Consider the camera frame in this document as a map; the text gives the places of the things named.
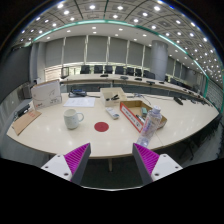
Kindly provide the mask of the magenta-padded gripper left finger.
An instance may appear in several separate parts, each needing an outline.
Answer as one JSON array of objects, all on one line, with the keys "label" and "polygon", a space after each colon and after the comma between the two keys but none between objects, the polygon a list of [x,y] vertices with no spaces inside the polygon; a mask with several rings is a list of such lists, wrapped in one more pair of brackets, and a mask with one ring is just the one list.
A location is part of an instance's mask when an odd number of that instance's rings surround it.
[{"label": "magenta-padded gripper left finger", "polygon": [[65,155],[55,155],[42,166],[42,169],[79,185],[90,154],[91,145],[87,143]]}]

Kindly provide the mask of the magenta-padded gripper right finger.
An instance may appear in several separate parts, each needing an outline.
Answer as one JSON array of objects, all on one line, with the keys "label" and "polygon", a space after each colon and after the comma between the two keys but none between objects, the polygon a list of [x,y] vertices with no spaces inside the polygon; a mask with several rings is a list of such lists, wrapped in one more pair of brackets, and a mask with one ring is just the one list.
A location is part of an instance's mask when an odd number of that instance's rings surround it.
[{"label": "magenta-padded gripper right finger", "polygon": [[148,148],[136,143],[133,144],[132,154],[135,158],[144,185],[182,169],[182,167],[169,155],[158,155]]}]

